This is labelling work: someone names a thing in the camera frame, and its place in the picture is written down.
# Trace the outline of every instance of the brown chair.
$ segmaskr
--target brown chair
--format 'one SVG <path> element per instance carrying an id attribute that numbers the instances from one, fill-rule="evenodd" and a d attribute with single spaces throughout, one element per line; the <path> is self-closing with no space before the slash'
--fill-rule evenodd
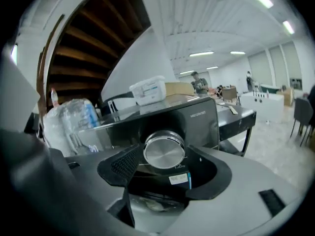
<path id="1" fill-rule="evenodd" d="M 233 99 L 237 98 L 236 87 L 222 88 L 222 98 L 223 100 L 230 100 L 232 102 Z"/>

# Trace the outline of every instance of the glossy white floor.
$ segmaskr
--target glossy white floor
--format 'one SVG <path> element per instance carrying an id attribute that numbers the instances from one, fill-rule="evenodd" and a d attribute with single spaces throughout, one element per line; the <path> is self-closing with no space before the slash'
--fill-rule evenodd
<path id="1" fill-rule="evenodd" d="M 293 113 L 294 107 L 285 107 L 281 123 L 266 124 L 257 118 L 245 157 L 264 164 L 301 193 L 305 193 L 315 173 L 315 152 L 311 151 L 305 142 L 300 147 L 302 138 L 297 136 L 298 122 L 290 139 L 294 123 Z M 245 133 L 229 140 L 241 150 Z"/>

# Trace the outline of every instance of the chair backrest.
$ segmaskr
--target chair backrest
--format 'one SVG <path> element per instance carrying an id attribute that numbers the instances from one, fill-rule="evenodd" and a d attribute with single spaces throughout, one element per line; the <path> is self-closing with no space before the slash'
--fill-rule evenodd
<path id="1" fill-rule="evenodd" d="M 236 88 L 222 88 L 222 97 L 224 100 L 232 100 L 237 98 Z"/>
<path id="2" fill-rule="evenodd" d="M 298 120 L 302 125 L 309 125 L 313 116 L 313 108 L 306 98 L 296 98 L 294 108 L 294 119 Z"/>

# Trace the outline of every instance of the white table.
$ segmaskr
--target white table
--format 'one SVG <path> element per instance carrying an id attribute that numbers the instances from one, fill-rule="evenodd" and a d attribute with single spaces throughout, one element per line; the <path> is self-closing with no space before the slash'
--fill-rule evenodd
<path id="1" fill-rule="evenodd" d="M 248 92 L 240 95 L 240 102 L 243 108 L 253 109 L 257 112 L 257 118 L 273 122 L 281 122 L 284 113 L 284 96 L 280 94 L 263 92 Z"/>

